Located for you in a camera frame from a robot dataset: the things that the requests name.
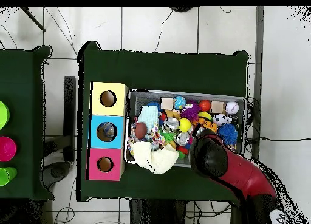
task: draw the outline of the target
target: green cup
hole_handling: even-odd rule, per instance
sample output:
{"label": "green cup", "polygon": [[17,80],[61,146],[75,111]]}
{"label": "green cup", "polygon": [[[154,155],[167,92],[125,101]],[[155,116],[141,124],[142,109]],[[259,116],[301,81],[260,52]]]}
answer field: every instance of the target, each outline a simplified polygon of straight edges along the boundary
{"label": "green cup", "polygon": [[13,167],[0,168],[0,186],[5,186],[17,175],[17,170]]}
{"label": "green cup", "polygon": [[10,112],[8,107],[0,101],[0,129],[2,129],[10,118]]}

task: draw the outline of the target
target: round hole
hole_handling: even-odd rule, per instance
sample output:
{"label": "round hole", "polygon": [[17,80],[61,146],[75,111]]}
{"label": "round hole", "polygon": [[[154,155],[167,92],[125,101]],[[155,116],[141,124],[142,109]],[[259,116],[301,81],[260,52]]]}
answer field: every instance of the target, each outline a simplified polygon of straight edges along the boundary
{"label": "round hole", "polygon": [[97,168],[103,172],[111,171],[114,163],[109,157],[102,157],[97,161]]}
{"label": "round hole", "polygon": [[100,95],[100,103],[105,107],[112,107],[115,105],[115,102],[117,101],[117,97],[115,96],[115,93],[113,91],[104,91]]}
{"label": "round hole", "polygon": [[111,142],[117,136],[117,128],[113,123],[101,123],[96,130],[97,137],[103,142]]}

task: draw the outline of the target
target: purple toy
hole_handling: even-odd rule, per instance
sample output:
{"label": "purple toy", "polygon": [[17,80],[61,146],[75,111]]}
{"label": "purple toy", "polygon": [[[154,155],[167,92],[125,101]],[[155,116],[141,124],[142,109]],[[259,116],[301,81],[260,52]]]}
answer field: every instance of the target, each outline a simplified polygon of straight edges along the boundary
{"label": "purple toy", "polygon": [[201,107],[193,100],[187,102],[185,110],[182,111],[180,116],[187,118],[190,121],[197,119],[197,114],[200,112]]}

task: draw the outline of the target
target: dark green tabletop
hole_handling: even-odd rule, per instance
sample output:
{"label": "dark green tabletop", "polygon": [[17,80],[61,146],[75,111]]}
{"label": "dark green tabletop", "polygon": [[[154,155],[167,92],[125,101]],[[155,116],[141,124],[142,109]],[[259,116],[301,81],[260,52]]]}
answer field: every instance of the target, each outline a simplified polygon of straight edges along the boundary
{"label": "dark green tabletop", "polygon": [[231,191],[197,175],[191,168],[173,167],[164,174],[155,175],[137,165],[126,164],[119,182],[86,180],[89,83],[124,83],[130,89],[245,97],[247,60],[245,51],[234,55],[104,51],[98,49],[96,42],[87,42],[78,57],[80,69],[77,145],[82,145],[81,154],[80,151],[77,154],[77,179],[80,180],[77,181],[78,197],[81,195],[82,200],[88,197],[135,197],[231,200],[237,203]]}
{"label": "dark green tabletop", "polygon": [[41,69],[50,47],[32,51],[0,50],[0,101],[9,111],[9,122],[0,130],[17,144],[15,156],[0,167],[15,167],[17,176],[0,186],[0,197],[52,199],[41,183],[43,157],[43,82]]}

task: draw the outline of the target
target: yellow box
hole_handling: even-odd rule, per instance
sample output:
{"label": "yellow box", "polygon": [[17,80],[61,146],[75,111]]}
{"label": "yellow box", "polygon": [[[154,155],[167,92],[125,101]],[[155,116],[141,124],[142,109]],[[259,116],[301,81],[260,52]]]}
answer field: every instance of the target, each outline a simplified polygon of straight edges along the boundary
{"label": "yellow box", "polygon": [[[121,83],[92,82],[92,114],[125,116],[126,94],[128,88]],[[111,91],[115,98],[115,103],[111,107],[104,106],[101,102],[101,95],[104,91]]]}

